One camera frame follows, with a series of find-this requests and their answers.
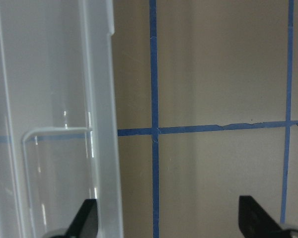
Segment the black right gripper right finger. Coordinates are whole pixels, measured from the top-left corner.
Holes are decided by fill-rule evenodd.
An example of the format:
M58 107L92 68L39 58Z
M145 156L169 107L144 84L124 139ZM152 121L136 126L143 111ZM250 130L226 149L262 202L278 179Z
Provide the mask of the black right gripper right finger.
M287 238L274 219L250 195L241 195L238 202L238 227L245 238Z

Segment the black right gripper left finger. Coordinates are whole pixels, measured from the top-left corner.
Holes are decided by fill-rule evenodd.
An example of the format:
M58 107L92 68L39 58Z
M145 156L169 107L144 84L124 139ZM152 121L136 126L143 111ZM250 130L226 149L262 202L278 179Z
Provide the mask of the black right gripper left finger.
M98 234L97 199L86 199L65 232L66 238L96 238Z

